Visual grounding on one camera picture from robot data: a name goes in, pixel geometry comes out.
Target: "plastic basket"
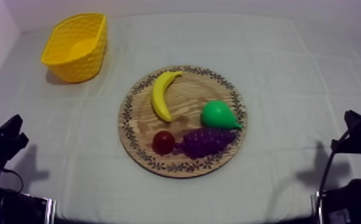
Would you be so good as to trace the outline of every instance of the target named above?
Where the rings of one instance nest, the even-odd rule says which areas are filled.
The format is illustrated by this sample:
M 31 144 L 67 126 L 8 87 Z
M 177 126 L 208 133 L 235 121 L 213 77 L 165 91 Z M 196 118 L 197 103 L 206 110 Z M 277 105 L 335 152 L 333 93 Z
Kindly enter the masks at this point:
M 99 72 L 106 44 L 105 15 L 74 15 L 56 25 L 41 61 L 62 80 L 83 82 Z

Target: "table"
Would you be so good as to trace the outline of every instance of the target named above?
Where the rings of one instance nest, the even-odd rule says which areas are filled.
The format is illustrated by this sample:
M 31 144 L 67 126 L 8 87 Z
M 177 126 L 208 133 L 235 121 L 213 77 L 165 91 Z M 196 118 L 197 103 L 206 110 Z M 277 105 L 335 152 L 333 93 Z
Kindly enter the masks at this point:
M 8 164 L 61 217 L 112 223 L 257 223 L 311 212 L 343 113 L 361 113 L 361 33 L 242 14 L 108 19 L 100 74 L 67 85 L 40 63 L 51 28 L 26 33 L 0 70 L 0 125 L 18 113 L 30 144 Z M 120 103 L 160 67 L 210 68 L 244 97 L 247 138 L 221 169 L 169 179 L 139 167 L 117 130 Z M 361 177 L 338 155 L 328 188 Z M 0 186 L 17 188 L 13 176 Z

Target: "toy pear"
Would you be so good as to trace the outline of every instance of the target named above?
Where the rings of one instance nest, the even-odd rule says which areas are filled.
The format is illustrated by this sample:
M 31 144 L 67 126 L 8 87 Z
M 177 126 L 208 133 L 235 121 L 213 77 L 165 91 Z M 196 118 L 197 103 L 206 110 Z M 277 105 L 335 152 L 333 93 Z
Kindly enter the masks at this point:
M 242 126 L 237 123 L 232 110 L 221 100 L 209 101 L 203 108 L 201 119 L 204 124 L 211 127 L 224 129 L 242 128 Z

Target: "banana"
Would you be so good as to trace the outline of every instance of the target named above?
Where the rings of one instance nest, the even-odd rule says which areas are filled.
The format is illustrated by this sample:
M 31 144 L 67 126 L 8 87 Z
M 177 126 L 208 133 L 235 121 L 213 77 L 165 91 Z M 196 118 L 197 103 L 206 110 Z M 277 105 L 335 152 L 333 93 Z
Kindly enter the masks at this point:
M 172 81 L 182 74 L 181 71 L 176 72 L 164 72 L 154 82 L 153 93 L 151 96 L 151 103 L 155 113 L 166 122 L 171 122 L 171 114 L 169 113 L 168 107 L 165 104 L 164 93 Z

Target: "toy tomato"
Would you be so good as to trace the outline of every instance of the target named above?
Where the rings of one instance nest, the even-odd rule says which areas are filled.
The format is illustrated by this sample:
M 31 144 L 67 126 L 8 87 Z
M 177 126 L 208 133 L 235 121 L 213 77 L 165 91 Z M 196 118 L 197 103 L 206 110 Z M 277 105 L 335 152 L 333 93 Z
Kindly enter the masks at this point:
M 153 150 L 160 155 L 165 155 L 172 152 L 173 147 L 175 146 L 175 138 L 173 135 L 166 131 L 162 130 L 161 132 L 156 133 L 153 138 Z

